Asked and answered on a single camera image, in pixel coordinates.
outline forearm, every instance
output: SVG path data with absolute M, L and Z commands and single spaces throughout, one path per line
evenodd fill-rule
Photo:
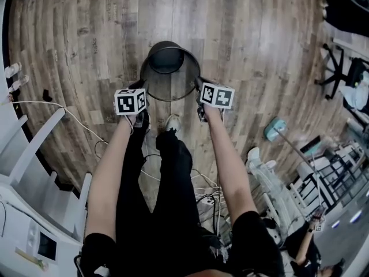
M 312 224 L 309 225 L 309 229 L 314 230 L 314 226 Z M 310 242 L 312 239 L 312 232 L 306 232 L 305 237 L 303 238 L 299 251 L 296 255 L 296 263 L 298 265 L 302 265 L 306 261 L 306 254 L 310 246 Z
M 208 116 L 219 180 L 232 224 L 247 211 L 257 211 L 251 196 L 244 163 L 221 120 L 220 114 Z
M 131 128 L 122 119 L 92 178 L 88 196 L 86 235 L 102 233 L 115 239 L 116 202 Z

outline white cube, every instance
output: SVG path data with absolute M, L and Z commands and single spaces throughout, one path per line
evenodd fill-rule
M 214 108 L 229 109 L 232 107 L 234 96 L 235 90 L 233 88 L 204 82 L 202 84 L 200 102 Z
M 146 108 L 146 90 L 120 89 L 114 94 L 117 115 L 137 115 Z

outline power strip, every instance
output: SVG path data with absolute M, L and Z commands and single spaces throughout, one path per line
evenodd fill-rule
M 201 203 L 204 203 L 206 205 L 209 205 L 209 206 L 213 206 L 214 205 L 214 200 L 213 200 L 212 197 L 205 197 L 200 202 Z

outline ceiling light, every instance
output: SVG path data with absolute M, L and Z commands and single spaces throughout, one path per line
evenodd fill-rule
M 337 228 L 338 225 L 340 224 L 340 220 L 336 221 L 333 225 L 332 225 L 332 228 Z
M 355 223 L 362 213 L 362 210 L 359 210 L 357 213 L 355 213 L 355 215 L 351 218 L 350 223 Z

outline black pants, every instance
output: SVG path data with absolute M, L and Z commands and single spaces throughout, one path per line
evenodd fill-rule
M 135 128 L 130 137 L 116 206 L 116 243 L 124 267 L 137 276 L 166 275 L 173 268 L 176 276 L 185 276 L 212 267 L 209 247 L 199 235 L 192 157 L 173 130 L 156 139 L 162 159 L 161 181 L 153 213 L 148 209 L 138 185 L 146 129 L 147 124 Z
M 369 13 L 351 0 L 327 0 L 326 21 L 341 31 L 369 37 Z

